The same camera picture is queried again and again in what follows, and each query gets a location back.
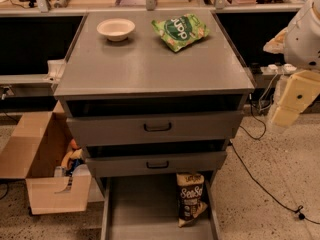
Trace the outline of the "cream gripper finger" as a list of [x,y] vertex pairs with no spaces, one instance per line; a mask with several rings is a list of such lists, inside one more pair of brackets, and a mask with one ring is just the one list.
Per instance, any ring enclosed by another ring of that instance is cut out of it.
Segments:
[[269,40],[264,46],[263,50],[272,54],[284,53],[284,39],[287,33],[287,28],[282,29],[274,38]]
[[320,74],[303,70],[279,81],[270,109],[270,124],[274,128],[288,128],[320,95]]

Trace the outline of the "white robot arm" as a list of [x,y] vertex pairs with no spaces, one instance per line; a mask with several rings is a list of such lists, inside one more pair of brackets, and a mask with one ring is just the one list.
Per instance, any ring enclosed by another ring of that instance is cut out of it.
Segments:
[[283,54],[298,69],[277,82],[268,112],[273,129],[286,129],[320,95],[320,0],[307,0],[302,8],[263,50]]

